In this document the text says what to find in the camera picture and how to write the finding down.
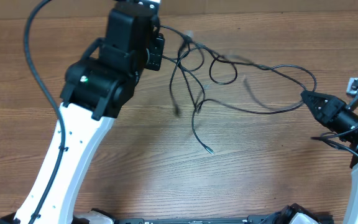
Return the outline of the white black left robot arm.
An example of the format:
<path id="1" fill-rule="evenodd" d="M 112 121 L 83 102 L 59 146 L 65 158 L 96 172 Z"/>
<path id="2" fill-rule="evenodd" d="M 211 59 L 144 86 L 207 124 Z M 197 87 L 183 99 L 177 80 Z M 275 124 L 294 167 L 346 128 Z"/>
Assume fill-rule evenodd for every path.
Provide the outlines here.
<path id="1" fill-rule="evenodd" d="M 53 138 L 21 207 L 0 223 L 114 223 L 97 208 L 74 207 L 91 160 L 144 70 L 160 69 L 165 40 L 159 1 L 118 1 L 104 37 L 97 38 L 65 74 Z"/>

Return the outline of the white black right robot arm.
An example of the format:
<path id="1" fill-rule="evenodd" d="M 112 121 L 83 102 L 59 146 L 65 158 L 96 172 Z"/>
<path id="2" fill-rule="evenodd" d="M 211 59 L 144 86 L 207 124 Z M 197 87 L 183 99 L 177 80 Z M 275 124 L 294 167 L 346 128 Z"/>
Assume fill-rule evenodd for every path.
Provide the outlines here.
<path id="1" fill-rule="evenodd" d="M 314 119 L 332 133 L 312 139 L 352 154 L 350 164 L 352 187 L 343 222 L 358 223 L 358 115 L 354 112 L 358 104 L 358 92 L 350 103 L 334 95 L 315 91 L 305 90 L 301 93 L 301 97 Z"/>

